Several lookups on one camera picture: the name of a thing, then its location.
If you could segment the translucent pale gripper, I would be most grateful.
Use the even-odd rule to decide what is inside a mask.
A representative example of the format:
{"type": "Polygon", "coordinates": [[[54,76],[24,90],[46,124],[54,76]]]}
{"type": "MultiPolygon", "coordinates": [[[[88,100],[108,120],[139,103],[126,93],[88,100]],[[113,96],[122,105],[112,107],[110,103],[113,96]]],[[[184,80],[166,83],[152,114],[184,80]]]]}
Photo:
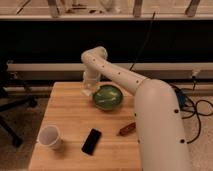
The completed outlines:
{"type": "Polygon", "coordinates": [[[86,74],[83,74],[83,89],[90,89],[94,93],[98,89],[99,81],[100,81],[99,77],[90,78],[86,74]]]}

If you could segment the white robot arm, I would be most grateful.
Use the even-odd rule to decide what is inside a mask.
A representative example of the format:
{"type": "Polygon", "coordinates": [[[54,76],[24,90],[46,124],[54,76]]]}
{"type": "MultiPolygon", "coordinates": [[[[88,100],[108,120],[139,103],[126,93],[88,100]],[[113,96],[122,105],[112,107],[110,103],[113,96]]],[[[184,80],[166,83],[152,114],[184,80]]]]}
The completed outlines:
{"type": "Polygon", "coordinates": [[[173,88],[107,61],[98,46],[81,54],[83,82],[90,91],[101,76],[134,96],[134,118],[142,171],[192,171],[178,99],[173,88]]]}

